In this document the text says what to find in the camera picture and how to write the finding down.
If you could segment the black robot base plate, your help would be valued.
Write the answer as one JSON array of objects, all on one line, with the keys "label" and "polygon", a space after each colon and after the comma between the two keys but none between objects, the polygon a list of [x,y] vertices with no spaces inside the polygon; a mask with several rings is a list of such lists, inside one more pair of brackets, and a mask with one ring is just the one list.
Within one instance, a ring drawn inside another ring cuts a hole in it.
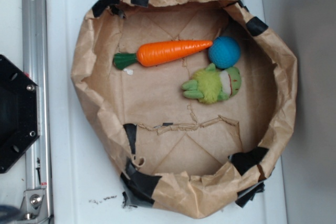
[{"label": "black robot base plate", "polygon": [[38,137],[37,84],[1,55],[1,173]]}]

